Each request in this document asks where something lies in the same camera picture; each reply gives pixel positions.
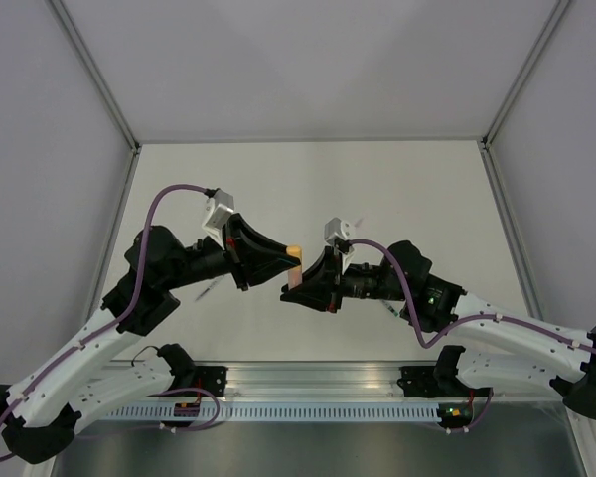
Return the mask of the orange marker pen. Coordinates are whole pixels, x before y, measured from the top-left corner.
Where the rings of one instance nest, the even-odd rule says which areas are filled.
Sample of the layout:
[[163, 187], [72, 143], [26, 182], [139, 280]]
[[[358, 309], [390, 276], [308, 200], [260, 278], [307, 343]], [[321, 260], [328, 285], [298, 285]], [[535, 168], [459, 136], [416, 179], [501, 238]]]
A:
[[302, 271], [301, 265], [292, 267], [291, 269], [288, 270], [287, 286], [288, 286], [289, 290], [301, 285], [302, 282], [303, 282], [303, 271]]

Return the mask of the green gel pen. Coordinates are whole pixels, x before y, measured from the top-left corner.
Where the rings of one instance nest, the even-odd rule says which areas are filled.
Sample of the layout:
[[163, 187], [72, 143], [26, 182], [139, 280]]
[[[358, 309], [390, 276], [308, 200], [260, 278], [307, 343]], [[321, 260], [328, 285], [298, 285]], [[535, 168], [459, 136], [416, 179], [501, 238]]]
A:
[[393, 308], [390, 303], [388, 303], [387, 301], [384, 301], [384, 300], [382, 300], [380, 303], [388, 311], [388, 313], [390, 315], [392, 315], [396, 318], [400, 317], [399, 312], [395, 308]]

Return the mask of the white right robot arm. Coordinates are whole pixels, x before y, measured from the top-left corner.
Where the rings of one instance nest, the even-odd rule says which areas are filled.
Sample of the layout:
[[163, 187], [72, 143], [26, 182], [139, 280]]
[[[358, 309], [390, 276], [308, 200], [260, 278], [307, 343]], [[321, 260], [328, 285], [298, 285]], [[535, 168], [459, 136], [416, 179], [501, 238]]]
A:
[[326, 246], [280, 299], [335, 313], [346, 298], [400, 301], [400, 316], [418, 344], [444, 346], [434, 386], [469, 391], [548, 393], [596, 421], [596, 326], [589, 331], [517, 317], [431, 272], [432, 262], [410, 241], [390, 247], [361, 238]]

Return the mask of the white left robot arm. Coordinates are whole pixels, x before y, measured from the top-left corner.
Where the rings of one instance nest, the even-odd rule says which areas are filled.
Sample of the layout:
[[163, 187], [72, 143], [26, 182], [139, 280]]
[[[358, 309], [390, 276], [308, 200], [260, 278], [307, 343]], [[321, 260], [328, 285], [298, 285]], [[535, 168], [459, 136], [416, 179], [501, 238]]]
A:
[[110, 411], [148, 396], [194, 392], [197, 366], [178, 344], [98, 383], [92, 375], [147, 337], [179, 307], [173, 290], [229, 275], [245, 291], [300, 266], [288, 246], [255, 231], [239, 214], [223, 225], [224, 246], [206, 237], [185, 246], [164, 226], [139, 233], [126, 252], [128, 272], [83, 327], [38, 370], [0, 384], [0, 437], [7, 459], [42, 463]]

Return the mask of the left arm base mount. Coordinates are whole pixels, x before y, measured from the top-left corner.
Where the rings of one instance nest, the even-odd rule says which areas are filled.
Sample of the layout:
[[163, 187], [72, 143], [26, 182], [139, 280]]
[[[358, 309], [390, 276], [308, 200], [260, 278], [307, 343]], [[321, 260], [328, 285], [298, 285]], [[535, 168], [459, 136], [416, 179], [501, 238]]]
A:
[[174, 377], [168, 387], [169, 391], [183, 388], [199, 388], [210, 392], [217, 398], [224, 396], [227, 383], [227, 367], [198, 365], [179, 344], [162, 346], [157, 356], [170, 366], [170, 374]]

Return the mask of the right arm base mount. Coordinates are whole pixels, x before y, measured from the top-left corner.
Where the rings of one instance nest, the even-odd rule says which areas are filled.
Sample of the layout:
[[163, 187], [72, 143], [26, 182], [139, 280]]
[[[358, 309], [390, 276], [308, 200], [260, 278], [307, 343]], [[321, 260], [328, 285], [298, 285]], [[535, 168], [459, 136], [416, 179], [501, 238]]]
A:
[[403, 366], [397, 385], [407, 398], [485, 398], [490, 388], [471, 388], [454, 372], [436, 371], [434, 366]]

